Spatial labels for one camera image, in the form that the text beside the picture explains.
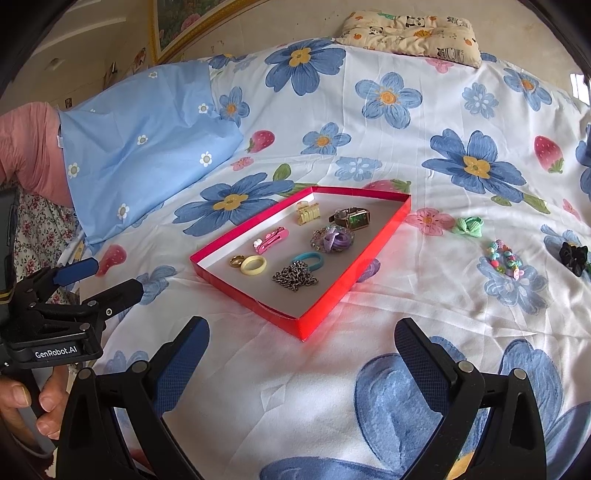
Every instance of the painting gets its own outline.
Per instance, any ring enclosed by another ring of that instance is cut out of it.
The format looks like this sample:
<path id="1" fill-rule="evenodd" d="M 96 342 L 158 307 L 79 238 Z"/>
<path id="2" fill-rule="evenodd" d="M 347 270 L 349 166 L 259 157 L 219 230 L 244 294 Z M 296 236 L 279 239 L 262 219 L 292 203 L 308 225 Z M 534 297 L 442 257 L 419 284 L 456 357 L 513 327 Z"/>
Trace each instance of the painting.
<path id="1" fill-rule="evenodd" d="M 193 40 L 267 0 L 151 0 L 154 64 L 170 61 Z"/>

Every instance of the yellow ring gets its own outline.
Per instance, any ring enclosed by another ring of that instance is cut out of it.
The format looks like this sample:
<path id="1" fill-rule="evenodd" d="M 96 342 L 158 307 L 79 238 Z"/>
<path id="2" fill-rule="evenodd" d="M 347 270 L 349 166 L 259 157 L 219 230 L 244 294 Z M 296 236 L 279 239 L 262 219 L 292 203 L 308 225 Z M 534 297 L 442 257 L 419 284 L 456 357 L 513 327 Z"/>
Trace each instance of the yellow ring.
<path id="1" fill-rule="evenodd" d="M 230 259 L 230 265 L 234 268 L 238 268 L 240 265 L 242 265 L 242 262 L 244 262 L 245 258 L 246 257 L 244 255 L 236 255 Z"/>
<path id="2" fill-rule="evenodd" d="M 253 269 L 245 268 L 248 264 L 251 264 L 256 261 L 262 262 L 260 267 L 256 267 Z M 242 273 L 244 273 L 245 275 L 258 275 L 263 270 L 265 270 L 266 267 L 267 267 L 267 261 L 265 260 L 265 257 L 262 257 L 260 255 L 252 255 L 251 257 L 246 257 L 244 259 L 244 261 L 242 262 L 242 265 L 240 265 L 240 271 Z"/>

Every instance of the pink sleeve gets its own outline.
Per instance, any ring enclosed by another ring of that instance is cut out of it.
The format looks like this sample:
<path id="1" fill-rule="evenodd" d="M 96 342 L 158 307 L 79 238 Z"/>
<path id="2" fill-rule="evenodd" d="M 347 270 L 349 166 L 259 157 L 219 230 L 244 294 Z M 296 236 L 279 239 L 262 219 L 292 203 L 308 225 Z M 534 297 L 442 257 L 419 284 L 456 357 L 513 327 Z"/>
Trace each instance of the pink sleeve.
<path id="1" fill-rule="evenodd" d="M 58 113 L 44 102 L 27 103 L 0 116 L 0 159 L 5 176 L 16 174 L 25 191 L 71 207 L 63 152 L 57 145 L 59 127 Z"/>

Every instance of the floral bed sheet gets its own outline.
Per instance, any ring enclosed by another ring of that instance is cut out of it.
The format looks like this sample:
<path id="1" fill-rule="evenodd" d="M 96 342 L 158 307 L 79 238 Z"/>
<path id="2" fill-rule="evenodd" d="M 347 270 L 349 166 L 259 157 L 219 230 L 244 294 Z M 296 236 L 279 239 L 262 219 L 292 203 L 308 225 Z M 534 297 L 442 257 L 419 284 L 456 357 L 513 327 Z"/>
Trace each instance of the floral bed sheet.
<path id="1" fill-rule="evenodd" d="M 146 292 L 110 321 L 99 372 L 150 358 L 191 316 L 207 319 L 209 347 L 164 416 L 205 478 L 400 478 L 440 419 L 396 353 L 404 316 L 457 361 L 528 372 L 549 479 L 578 454 L 591 418 L 591 278 L 562 266 L 558 250 L 591 242 L 591 117 L 564 91 L 483 60 L 476 70 L 327 39 L 206 60 L 215 108 L 243 144 L 110 239 L 102 275 L 80 291 L 134 277 Z M 413 212 L 374 275 L 301 343 L 196 277 L 189 256 L 311 184 L 409 192 Z M 452 232 L 470 216 L 483 219 L 481 238 Z M 496 238 L 522 261 L 517 280 L 485 257 Z"/>

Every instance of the black hair scrunchie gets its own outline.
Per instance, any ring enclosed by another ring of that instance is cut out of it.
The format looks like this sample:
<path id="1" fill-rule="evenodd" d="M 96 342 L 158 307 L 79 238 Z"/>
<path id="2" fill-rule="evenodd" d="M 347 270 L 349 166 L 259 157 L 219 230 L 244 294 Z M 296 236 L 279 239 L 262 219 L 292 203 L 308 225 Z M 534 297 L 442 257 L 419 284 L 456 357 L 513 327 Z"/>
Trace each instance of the black hair scrunchie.
<path id="1" fill-rule="evenodd" d="M 562 248 L 558 255 L 560 262 L 568 268 L 572 273 L 580 277 L 583 275 L 585 267 L 587 266 L 587 255 L 589 250 L 587 246 L 574 247 L 567 242 L 563 242 Z"/>

